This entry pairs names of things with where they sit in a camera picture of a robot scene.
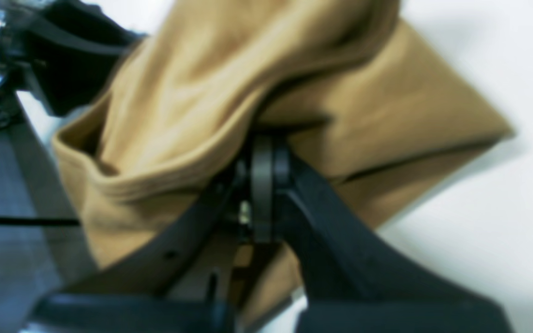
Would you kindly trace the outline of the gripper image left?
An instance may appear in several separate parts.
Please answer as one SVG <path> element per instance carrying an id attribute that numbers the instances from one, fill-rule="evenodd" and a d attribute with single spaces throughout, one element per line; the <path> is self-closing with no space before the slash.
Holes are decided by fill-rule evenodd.
<path id="1" fill-rule="evenodd" d="M 142 37 L 80 0 L 0 0 L 0 129 L 19 120 L 19 91 L 50 118 L 91 103 Z"/>

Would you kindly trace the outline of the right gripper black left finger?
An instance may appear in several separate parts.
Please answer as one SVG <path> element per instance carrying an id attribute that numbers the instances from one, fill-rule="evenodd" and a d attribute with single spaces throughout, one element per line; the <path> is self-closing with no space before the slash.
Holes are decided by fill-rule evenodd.
<path id="1" fill-rule="evenodd" d="M 239 159 L 147 245 L 40 301 L 32 333 L 243 333 L 228 301 L 242 244 L 274 241 L 274 137 Z"/>

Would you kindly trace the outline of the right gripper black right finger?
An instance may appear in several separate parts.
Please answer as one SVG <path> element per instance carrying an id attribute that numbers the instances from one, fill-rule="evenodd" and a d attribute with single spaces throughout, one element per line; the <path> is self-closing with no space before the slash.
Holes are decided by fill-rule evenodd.
<path id="1" fill-rule="evenodd" d="M 512 331 L 495 302 L 398 253 L 283 139 L 273 147 L 273 231 L 299 260 L 308 302 L 297 333 Z"/>

